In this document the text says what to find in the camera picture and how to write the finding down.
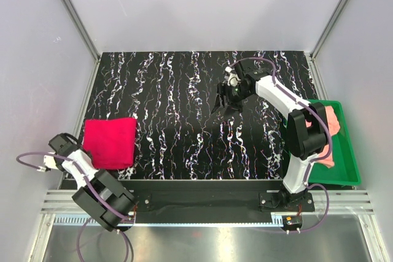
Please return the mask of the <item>red t shirt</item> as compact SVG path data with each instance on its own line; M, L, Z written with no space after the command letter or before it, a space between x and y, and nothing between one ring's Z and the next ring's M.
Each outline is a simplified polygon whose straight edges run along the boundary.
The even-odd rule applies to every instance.
M93 167L107 170L132 167L137 125L135 118L86 120L83 148L91 153Z

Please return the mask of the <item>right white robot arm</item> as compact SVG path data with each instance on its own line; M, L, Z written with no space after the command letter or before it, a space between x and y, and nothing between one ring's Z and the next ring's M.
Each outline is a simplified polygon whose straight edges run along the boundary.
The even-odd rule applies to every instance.
M224 81L217 85L213 111L224 108L226 114L242 112L243 101L252 95L267 100L286 120L286 144L290 160L281 189L263 201L263 210L294 210L310 190L308 183L316 162L332 152L332 136L325 106L311 103L285 87L271 72L255 66L243 67L236 61L224 70Z

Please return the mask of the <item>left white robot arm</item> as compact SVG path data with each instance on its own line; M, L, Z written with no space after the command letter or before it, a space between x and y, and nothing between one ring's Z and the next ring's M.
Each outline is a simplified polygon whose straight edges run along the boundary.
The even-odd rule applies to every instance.
M77 191L72 200L94 221L108 231L133 223L136 198L110 172L94 168L92 156L74 136L57 134L49 147L53 153L44 156L45 166L73 176Z

